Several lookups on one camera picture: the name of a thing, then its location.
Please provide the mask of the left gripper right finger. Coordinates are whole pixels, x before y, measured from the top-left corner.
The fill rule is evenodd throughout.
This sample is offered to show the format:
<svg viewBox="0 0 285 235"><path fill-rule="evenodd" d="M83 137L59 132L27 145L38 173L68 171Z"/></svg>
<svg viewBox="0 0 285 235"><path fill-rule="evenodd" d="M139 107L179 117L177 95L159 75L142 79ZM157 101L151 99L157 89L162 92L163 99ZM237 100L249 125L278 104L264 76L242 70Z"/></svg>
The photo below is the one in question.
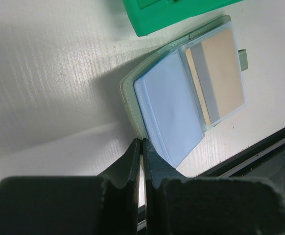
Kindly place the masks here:
<svg viewBox="0 0 285 235"><path fill-rule="evenodd" d="M285 203L267 179L188 178L142 142L149 235L285 235Z"/></svg>

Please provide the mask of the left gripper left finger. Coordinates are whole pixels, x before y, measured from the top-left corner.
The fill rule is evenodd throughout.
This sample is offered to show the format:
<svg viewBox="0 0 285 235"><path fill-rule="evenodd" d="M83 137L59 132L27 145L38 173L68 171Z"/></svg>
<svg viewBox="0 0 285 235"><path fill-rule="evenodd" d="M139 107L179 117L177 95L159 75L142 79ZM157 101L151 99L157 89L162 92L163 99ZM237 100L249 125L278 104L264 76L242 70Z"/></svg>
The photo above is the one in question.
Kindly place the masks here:
<svg viewBox="0 0 285 235"><path fill-rule="evenodd" d="M141 141L97 176L0 181L0 235L135 235Z"/></svg>

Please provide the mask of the sage green card holder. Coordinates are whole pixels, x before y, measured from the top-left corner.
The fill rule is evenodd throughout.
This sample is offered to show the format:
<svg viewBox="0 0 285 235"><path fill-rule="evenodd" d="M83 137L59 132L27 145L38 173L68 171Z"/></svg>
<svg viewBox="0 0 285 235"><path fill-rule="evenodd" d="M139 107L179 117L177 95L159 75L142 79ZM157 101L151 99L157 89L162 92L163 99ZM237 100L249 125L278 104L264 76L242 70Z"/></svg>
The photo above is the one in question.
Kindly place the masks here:
<svg viewBox="0 0 285 235"><path fill-rule="evenodd" d="M195 149L209 129L245 106L207 126L185 54L190 46L226 27L232 28L235 39L231 17L220 16L155 51L120 83L121 97L138 138L148 139L172 167ZM237 50L242 73L248 68L247 53Z"/></svg>

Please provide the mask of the gold credit card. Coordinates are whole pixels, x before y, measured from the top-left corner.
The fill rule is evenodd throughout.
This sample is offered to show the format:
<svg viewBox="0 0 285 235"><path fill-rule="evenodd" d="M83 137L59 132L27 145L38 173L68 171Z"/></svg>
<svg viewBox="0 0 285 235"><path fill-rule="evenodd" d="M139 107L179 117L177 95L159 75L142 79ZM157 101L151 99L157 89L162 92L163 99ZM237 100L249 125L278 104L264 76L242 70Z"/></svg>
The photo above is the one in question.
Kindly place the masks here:
<svg viewBox="0 0 285 235"><path fill-rule="evenodd" d="M201 39L185 54L207 126L215 125L245 104L231 27Z"/></svg>

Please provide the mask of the green plastic bin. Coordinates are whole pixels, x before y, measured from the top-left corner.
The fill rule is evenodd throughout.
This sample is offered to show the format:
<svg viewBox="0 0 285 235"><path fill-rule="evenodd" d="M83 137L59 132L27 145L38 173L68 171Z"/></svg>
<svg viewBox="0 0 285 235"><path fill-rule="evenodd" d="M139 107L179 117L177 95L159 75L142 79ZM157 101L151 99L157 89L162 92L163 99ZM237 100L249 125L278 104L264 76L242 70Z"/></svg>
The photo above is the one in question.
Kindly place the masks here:
<svg viewBox="0 0 285 235"><path fill-rule="evenodd" d="M123 0L138 37L231 4L236 0Z"/></svg>

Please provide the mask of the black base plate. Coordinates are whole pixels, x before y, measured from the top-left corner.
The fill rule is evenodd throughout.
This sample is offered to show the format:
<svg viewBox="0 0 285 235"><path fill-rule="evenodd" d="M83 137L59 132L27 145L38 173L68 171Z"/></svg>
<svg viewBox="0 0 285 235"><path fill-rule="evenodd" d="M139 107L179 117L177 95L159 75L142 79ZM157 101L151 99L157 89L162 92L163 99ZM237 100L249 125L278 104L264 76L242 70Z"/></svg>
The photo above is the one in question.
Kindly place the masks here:
<svg viewBox="0 0 285 235"><path fill-rule="evenodd" d="M278 189L285 203L285 128L197 177L264 178ZM138 233L147 235L145 208Z"/></svg>

